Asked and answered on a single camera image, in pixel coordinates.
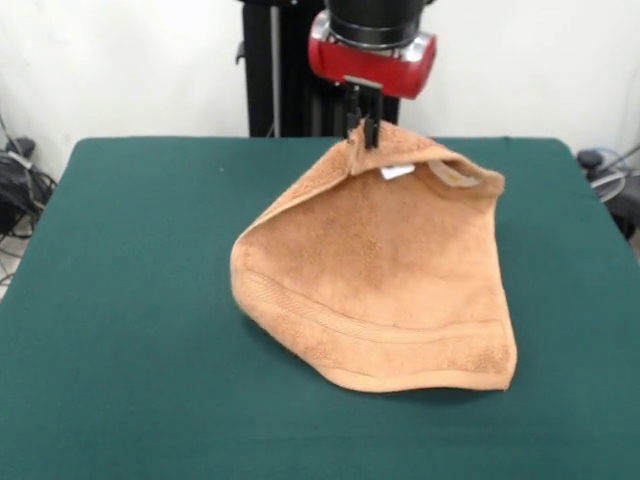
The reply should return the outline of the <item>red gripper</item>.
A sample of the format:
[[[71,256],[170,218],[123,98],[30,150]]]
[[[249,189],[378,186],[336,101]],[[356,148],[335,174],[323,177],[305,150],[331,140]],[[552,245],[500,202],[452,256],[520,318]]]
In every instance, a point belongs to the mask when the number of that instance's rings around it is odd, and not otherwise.
[[[399,50],[399,55],[360,50],[341,43],[309,38],[309,60],[319,77],[338,83],[364,80],[381,87],[387,96],[415,99],[423,90],[437,53],[435,35],[419,35],[411,44]],[[383,94],[379,88],[363,88],[366,149],[379,144]],[[345,85],[344,138],[349,140],[361,119],[359,86]]]

